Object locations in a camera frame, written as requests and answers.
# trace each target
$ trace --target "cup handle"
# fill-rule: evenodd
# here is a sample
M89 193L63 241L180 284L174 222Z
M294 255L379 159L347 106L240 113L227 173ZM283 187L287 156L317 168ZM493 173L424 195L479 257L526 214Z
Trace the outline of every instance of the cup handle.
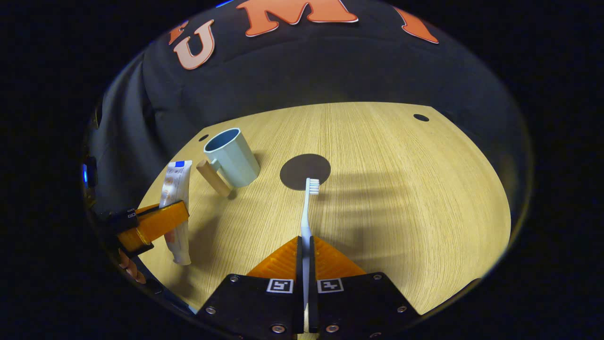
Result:
M216 192L220 196L227 197L231 193L231 189L227 186L227 184L222 181L222 179L216 173L216 170L212 167L212 165L207 161L203 160L199 162L196 166L201 176L204 176L205 180L216 190Z

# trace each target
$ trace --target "wood grain surface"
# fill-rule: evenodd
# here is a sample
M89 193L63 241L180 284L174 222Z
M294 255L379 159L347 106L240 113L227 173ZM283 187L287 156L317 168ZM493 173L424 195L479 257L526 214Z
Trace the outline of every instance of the wood grain surface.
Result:
M258 113L204 128L172 160L197 164L207 140L234 127L259 161L259 177L225 198L191 169L192 264L173 263L162 239L140 255L196 309L225 275L249 272L300 234L304 192L279 178L300 154L319 154L332 168L310 198L313 234L366 272L385 272L420 314L483 276L507 246L510 211L493 167L431 107L348 102ZM164 176L165 168L141 207L159 202Z

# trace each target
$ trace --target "blue light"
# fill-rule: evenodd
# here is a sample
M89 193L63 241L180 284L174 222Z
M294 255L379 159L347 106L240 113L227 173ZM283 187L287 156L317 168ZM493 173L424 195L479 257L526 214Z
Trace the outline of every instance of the blue light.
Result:
M232 1L233 0L225 1L225 2L221 3L220 5L216 6L216 8L224 6L224 5L226 5L226 4L228 4L229 2L232 2Z

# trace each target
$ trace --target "bolt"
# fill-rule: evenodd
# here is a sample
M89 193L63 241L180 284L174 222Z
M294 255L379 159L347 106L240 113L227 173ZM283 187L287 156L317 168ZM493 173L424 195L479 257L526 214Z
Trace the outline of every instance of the bolt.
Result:
M275 333L283 333L285 332L285 326L283 325L274 325L272 326L272 331Z
M329 325L329 326L327 326L327 328L325 328L325 330L328 333L334 333L334 332L337 332L339 330L339 326L338 325Z

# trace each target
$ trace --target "dark circle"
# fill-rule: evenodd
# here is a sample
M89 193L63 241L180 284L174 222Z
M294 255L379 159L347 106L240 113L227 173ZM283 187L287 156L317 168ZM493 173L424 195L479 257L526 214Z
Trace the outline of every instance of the dark circle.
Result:
M332 166L323 156L315 154L298 155L281 167L281 181L293 190L305 190L306 178L315 178L323 184L329 177Z
M417 114L416 113L416 114L413 115L413 117L415 117L416 119L419 119L419 120L421 120L423 122L429 121L429 119L426 116L424 116L423 114Z

